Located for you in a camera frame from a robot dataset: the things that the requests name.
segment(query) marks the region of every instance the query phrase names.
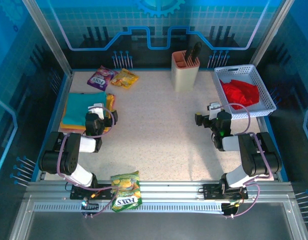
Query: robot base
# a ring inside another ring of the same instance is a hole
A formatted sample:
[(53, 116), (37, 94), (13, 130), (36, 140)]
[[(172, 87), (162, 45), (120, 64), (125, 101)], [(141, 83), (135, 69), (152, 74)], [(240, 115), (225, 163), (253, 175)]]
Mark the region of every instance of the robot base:
[(226, 181), (226, 174), (222, 176), (218, 184), (203, 184), (198, 190), (204, 195), (205, 200), (240, 200), (248, 199), (246, 187), (230, 188)]
[[(98, 180), (97, 180), (96, 176), (93, 174), (92, 184), (90, 186), (91, 188), (100, 189), (100, 188), (109, 187), (109, 186), (111, 186), (111, 184), (98, 184)], [(113, 197), (111, 191), (112, 191), (111, 189), (103, 190), (99, 193), (99, 195), (96, 195), (93, 198), (93, 200), (111, 200), (112, 197)], [(69, 199), (71, 199), (71, 200), (83, 200), (84, 197), (89, 198), (92, 194), (96, 194), (97, 192), (98, 191), (90, 191), (90, 190), (83, 189), (79, 186), (72, 185), (72, 189), (70, 191)]]

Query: gear logo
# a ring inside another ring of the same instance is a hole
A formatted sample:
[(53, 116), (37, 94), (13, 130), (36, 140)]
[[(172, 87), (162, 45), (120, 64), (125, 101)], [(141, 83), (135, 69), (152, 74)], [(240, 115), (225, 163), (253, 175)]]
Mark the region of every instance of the gear logo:
[(0, 0), (0, 7), (13, 24), (17, 24), (23, 16), (22, 0)]
[(149, 13), (151, 17), (156, 15), (160, 18), (168, 14), (174, 14), (174, 10), (180, 9), (180, 5), (184, 4), (184, 0), (134, 0), (139, 10), (143, 10), (144, 14)]

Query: yellow snack bag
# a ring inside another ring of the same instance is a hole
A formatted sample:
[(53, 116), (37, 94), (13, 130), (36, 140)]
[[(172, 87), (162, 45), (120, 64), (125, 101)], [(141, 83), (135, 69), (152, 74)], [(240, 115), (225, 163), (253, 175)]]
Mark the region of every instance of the yellow snack bag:
[(122, 71), (120, 71), (119, 74), (117, 74), (110, 83), (123, 87), (125, 89), (129, 89), (133, 83), (135, 83), (140, 77), (135, 75), (134, 73), (131, 73), (129, 70), (122, 68)]
[(112, 202), (114, 212), (136, 209), (142, 204), (139, 171), (111, 176), (110, 180), (112, 186), (118, 186), (118, 194)]

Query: blue wall panel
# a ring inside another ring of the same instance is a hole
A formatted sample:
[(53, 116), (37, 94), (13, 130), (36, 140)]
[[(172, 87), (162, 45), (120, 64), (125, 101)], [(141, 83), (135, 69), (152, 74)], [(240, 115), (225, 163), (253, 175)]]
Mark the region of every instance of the blue wall panel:
[(63, 76), (22, 1), (0, 0), (0, 101), (10, 106), (18, 126), (0, 105), (0, 239), (9, 239), (32, 175), (17, 157), (37, 160)]
[(172, 52), (196, 41), (203, 43), (200, 67), (212, 68), (214, 51), (223, 56), (229, 51), (227, 65), (249, 63), (280, 3), (40, 0), (38, 5), (72, 68), (115, 68), (114, 51), (129, 51), (134, 68), (170, 68)]
[[(257, 69), (277, 105), (269, 122), (287, 176), (295, 193), (303, 193), (308, 189), (308, 0), (295, 0)], [(298, 197), (308, 200), (306, 194)]]

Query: yellow cloth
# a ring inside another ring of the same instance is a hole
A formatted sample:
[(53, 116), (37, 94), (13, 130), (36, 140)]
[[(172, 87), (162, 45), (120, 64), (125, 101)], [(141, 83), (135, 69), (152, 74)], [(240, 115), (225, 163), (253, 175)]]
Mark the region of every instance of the yellow cloth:
[[(106, 97), (106, 108), (110, 111), (113, 110), (113, 105), (114, 105), (114, 102), (115, 102), (115, 96), (113, 94), (107, 94), (107, 97)], [(85, 126), (81, 126), (81, 125), (71, 125), (71, 124), (63, 124), (63, 117), (65, 116), (65, 113), (66, 113), (66, 107), (67, 107), (67, 102), (65, 104), (65, 107), (64, 107), (64, 110), (63, 110), (63, 115), (62, 115), (62, 120), (60, 121), (60, 128), (61, 129), (75, 129), (75, 130), (83, 130), (85, 131), (86, 128)], [(109, 116), (110, 114), (108, 112), (106, 112), (105, 116), (106, 117), (111, 117)], [(109, 127), (106, 127), (104, 129), (104, 132), (107, 132), (110, 128)]]

